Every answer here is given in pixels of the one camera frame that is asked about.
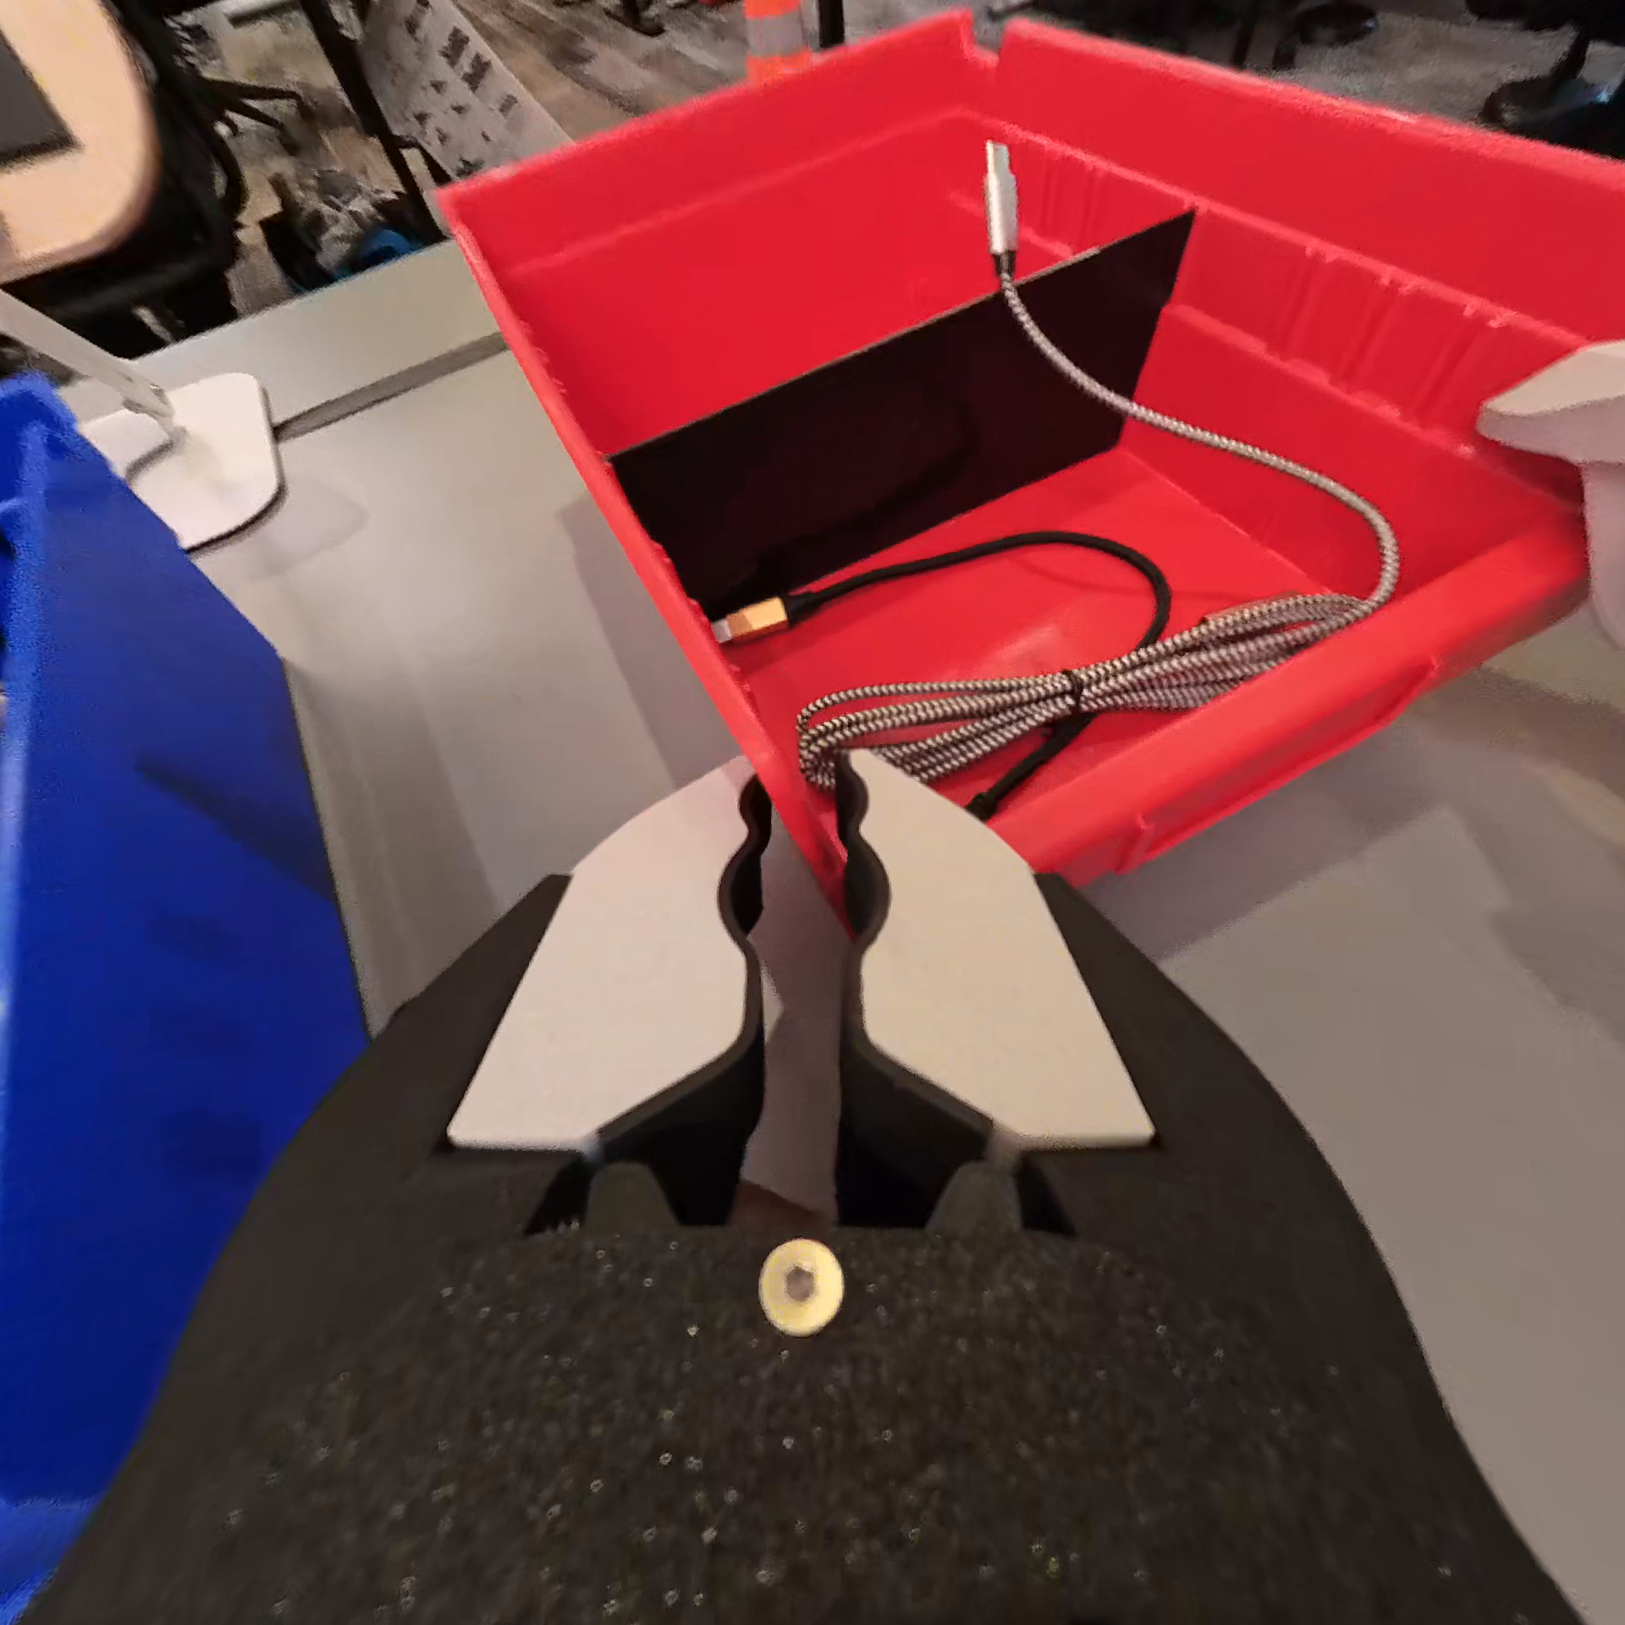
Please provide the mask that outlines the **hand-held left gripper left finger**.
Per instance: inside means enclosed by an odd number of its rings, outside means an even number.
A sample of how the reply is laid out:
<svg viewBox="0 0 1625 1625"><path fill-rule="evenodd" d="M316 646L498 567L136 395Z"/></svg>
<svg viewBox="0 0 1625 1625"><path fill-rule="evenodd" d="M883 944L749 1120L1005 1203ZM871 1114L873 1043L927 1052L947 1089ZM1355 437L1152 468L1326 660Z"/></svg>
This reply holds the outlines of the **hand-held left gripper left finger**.
<svg viewBox="0 0 1625 1625"><path fill-rule="evenodd" d="M765 1104L769 797L707 776L624 824L564 884L451 1122L459 1151L639 1163L730 1190Z"/></svg>

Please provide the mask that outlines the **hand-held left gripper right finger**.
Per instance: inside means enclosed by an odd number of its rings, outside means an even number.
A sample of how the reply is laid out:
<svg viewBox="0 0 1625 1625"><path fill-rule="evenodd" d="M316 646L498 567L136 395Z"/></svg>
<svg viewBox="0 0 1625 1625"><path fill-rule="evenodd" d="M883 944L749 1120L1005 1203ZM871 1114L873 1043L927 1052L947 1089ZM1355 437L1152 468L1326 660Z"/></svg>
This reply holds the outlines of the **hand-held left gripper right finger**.
<svg viewBox="0 0 1625 1625"><path fill-rule="evenodd" d="M916 1190L1047 1151L1140 1151L1156 1126L1040 874L877 750L840 766L842 1112Z"/></svg>

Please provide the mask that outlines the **black divider in red bin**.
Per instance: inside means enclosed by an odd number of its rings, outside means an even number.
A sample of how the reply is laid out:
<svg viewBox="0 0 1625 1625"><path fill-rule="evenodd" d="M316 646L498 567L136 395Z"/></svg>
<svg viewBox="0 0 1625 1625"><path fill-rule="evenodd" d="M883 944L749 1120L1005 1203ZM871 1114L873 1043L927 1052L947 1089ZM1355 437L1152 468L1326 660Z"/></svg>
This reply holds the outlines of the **black divider in red bin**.
<svg viewBox="0 0 1625 1625"><path fill-rule="evenodd" d="M610 458L711 619L798 592L1117 445L997 290Z"/></svg>

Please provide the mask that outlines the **red plastic bin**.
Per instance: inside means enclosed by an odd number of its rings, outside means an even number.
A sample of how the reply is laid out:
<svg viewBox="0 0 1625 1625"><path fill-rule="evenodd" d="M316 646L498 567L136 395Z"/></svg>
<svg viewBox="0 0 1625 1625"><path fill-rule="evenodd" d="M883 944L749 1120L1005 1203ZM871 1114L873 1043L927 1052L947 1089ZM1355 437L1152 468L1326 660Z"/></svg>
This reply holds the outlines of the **red plastic bin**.
<svg viewBox="0 0 1625 1625"><path fill-rule="evenodd" d="M1363 743L1589 592L1579 476L1483 404L1622 338L1622 164L1061 29L964 13L459 184L453 230L589 493L825 892L846 851L800 714L883 683L1130 652L1152 590L1072 547L875 586L718 642L610 458L999 290L985 145L1020 188L1022 294L1146 406L1341 482L1396 528L1390 607L1235 696L1094 721L993 818L1040 868L1129 870ZM1144 424L825 580L1065 530L1229 605L1370 594L1341 503Z"/></svg>

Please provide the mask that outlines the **white folding stand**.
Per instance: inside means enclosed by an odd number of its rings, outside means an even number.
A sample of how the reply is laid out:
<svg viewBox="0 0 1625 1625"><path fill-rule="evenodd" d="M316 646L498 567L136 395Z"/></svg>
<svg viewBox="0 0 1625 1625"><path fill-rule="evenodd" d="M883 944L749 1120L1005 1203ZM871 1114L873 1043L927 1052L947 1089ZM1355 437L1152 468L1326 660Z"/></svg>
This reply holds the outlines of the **white folding stand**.
<svg viewBox="0 0 1625 1625"><path fill-rule="evenodd" d="M272 400L256 375L215 373L169 391L8 292L3 331L121 398L117 412L86 420L82 435L183 549L235 538L279 505L287 482Z"/></svg>

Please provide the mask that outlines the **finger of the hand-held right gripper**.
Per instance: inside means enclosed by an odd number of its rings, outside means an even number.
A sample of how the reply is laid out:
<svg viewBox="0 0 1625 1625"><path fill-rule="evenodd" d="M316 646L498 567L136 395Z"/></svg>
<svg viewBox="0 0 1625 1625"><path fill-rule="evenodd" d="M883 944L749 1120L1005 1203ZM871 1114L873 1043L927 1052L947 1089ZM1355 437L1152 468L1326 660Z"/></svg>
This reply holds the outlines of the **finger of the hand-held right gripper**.
<svg viewBox="0 0 1625 1625"><path fill-rule="evenodd" d="M1624 344L1591 344L1488 398L1481 433L1579 470L1591 605L1606 636L1624 636Z"/></svg>

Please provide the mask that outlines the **orange traffic cone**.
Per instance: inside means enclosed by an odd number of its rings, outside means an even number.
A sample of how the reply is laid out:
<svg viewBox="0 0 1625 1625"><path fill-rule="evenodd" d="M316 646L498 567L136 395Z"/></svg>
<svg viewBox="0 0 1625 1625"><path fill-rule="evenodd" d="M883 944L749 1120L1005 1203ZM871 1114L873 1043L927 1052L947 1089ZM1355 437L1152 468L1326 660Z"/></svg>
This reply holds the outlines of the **orange traffic cone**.
<svg viewBox="0 0 1625 1625"><path fill-rule="evenodd" d="M802 2L746 0L746 79L763 85L811 64Z"/></svg>

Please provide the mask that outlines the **black cable gold plug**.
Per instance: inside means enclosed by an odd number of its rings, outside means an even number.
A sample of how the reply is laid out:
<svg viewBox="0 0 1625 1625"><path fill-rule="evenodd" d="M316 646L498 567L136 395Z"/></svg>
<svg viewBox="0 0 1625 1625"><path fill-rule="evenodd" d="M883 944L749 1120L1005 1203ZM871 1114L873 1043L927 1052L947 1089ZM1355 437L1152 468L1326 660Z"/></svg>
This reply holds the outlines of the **black cable gold plug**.
<svg viewBox="0 0 1625 1625"><path fill-rule="evenodd" d="M1022 549L1040 547L1071 547L1130 567L1152 590L1152 619L1134 648L1140 652L1163 638L1173 615L1173 588L1163 569L1154 559L1123 542L1065 530L1012 534L1001 540L978 542L943 555L929 555L867 569L823 586L807 586L798 592L753 602L730 615L715 619L711 623L711 631L720 644L753 642L790 627L798 627L805 619L829 609L838 600L875 586L894 584L912 576L927 576L997 555L1011 555L1020 553ZM982 822L991 822L1005 803L1026 787L1026 783L1051 760L1061 756L1065 749L1069 749L1086 731L1086 727L1092 725L1092 721L1094 714L1074 708L1065 720L1049 723L1045 741L1036 745L1018 764L995 779L987 789L972 797L972 801L966 803L966 810Z"/></svg>

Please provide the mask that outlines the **grey mesh chair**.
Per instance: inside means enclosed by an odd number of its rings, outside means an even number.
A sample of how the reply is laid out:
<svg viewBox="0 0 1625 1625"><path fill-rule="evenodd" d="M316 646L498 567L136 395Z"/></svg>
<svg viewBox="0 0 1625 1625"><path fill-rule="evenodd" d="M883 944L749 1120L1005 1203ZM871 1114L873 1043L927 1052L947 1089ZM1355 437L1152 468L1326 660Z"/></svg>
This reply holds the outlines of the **grey mesh chair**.
<svg viewBox="0 0 1625 1625"><path fill-rule="evenodd" d="M450 180L571 137L453 2L353 4L359 60L393 133Z"/></svg>

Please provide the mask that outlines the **blue plastic bin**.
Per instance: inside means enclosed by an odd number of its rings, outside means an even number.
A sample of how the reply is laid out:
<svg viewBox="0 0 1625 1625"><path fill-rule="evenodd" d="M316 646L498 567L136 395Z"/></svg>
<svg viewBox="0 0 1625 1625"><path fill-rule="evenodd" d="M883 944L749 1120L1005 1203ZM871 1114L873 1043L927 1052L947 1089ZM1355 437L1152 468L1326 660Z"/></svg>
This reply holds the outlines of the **blue plastic bin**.
<svg viewBox="0 0 1625 1625"><path fill-rule="evenodd" d="M5 379L3 1594L130 1453L368 1043L287 667L53 385Z"/></svg>

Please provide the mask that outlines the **grey desk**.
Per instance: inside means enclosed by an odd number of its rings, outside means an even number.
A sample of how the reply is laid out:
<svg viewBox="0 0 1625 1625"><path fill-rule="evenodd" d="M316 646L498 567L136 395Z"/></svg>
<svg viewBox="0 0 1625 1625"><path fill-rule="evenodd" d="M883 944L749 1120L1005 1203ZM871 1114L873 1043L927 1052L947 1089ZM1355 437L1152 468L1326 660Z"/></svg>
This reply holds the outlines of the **grey desk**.
<svg viewBox="0 0 1625 1625"><path fill-rule="evenodd" d="M453 248L161 358L287 493L202 569L275 642L370 1025L736 756ZM1455 1420L1622 1621L1622 656L1577 615L1092 901L1260 1064Z"/></svg>

